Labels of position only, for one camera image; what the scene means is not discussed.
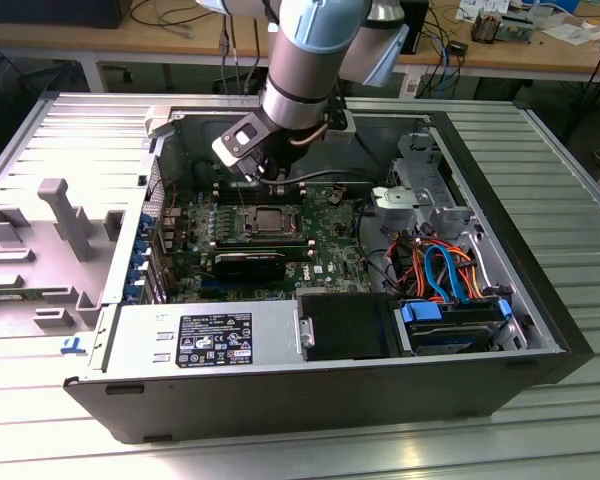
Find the warning label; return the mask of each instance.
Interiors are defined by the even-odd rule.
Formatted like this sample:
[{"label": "warning label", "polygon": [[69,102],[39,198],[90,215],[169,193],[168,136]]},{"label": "warning label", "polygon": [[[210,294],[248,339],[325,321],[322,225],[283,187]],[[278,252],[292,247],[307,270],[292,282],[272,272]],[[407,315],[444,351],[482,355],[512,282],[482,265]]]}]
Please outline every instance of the warning label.
[{"label": "warning label", "polygon": [[248,365],[253,363],[250,313],[180,317],[180,368]]}]

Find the aluminum profile table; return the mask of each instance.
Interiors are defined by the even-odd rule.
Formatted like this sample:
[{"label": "aluminum profile table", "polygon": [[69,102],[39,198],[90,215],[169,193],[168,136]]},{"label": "aluminum profile table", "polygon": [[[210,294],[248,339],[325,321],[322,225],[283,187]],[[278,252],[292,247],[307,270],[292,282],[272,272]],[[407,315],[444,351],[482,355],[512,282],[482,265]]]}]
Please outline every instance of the aluminum profile table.
[{"label": "aluminum profile table", "polygon": [[[91,94],[41,100],[0,158],[0,186],[54,168],[61,158],[67,165],[95,162],[112,176],[108,185],[122,185],[148,151],[144,118],[151,106],[228,101]],[[405,104],[349,102],[354,111],[362,105],[400,112]],[[0,478],[600,478],[600,190],[532,112],[495,102],[418,106],[447,112],[596,358],[491,418],[124,445],[62,390],[75,362],[85,361],[60,354],[64,337],[0,339]],[[33,188],[14,185],[0,190],[0,202],[5,195],[26,199]],[[124,188],[116,192],[106,201],[124,208]],[[103,208],[95,202],[85,208]]]}]

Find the motherboard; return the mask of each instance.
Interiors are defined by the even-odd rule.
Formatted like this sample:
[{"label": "motherboard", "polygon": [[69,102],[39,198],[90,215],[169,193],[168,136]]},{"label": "motherboard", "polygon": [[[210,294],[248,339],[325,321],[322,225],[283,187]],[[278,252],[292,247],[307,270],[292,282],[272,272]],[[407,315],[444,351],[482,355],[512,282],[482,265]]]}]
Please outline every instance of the motherboard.
[{"label": "motherboard", "polygon": [[173,189],[162,221],[170,303],[368,292],[353,229],[360,196],[313,186],[285,203],[233,186]]}]

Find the wooden desk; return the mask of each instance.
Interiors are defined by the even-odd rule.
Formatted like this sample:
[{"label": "wooden desk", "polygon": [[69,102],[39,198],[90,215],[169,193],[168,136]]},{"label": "wooden desk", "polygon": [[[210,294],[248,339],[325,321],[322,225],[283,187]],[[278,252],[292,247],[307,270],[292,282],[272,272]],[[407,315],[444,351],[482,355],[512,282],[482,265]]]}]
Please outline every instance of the wooden desk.
[{"label": "wooden desk", "polygon": [[[453,20],[458,0],[434,0],[441,25],[452,39],[469,45],[462,75],[528,78],[539,80],[586,81],[600,55],[600,43],[569,45],[542,32],[534,33],[531,44],[498,42],[483,45],[471,41],[471,25]],[[159,0],[161,11],[190,5],[190,0]],[[204,13],[201,7],[174,13],[172,21]],[[583,4],[579,15],[600,15],[600,6]],[[151,4],[140,8],[136,15],[155,22]],[[256,55],[253,26],[250,19],[236,18],[236,36],[242,62],[250,64]],[[262,64],[266,65],[266,24],[259,21],[262,44]],[[79,27],[0,24],[0,48],[13,57],[71,59],[82,63],[89,87],[94,92],[106,91],[99,62],[184,63],[217,65],[220,63],[218,38],[221,16],[211,15],[193,22],[187,39],[158,27],[141,25],[127,18],[117,30]],[[416,55],[400,58],[396,71],[405,73],[403,93],[409,82],[419,81],[439,62],[431,42],[423,38]]]}]

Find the computer tower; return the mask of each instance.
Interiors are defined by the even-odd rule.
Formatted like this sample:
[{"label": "computer tower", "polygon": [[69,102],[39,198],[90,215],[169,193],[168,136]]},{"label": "computer tower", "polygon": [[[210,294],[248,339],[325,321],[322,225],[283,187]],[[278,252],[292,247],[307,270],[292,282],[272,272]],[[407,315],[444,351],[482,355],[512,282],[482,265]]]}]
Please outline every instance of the computer tower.
[{"label": "computer tower", "polygon": [[0,23],[118,28],[132,0],[0,0]]},{"label": "computer tower", "polygon": [[413,55],[418,50],[420,34],[429,9],[429,0],[402,0],[400,2],[405,14],[405,23],[409,26],[409,34],[402,47],[403,55]]}]

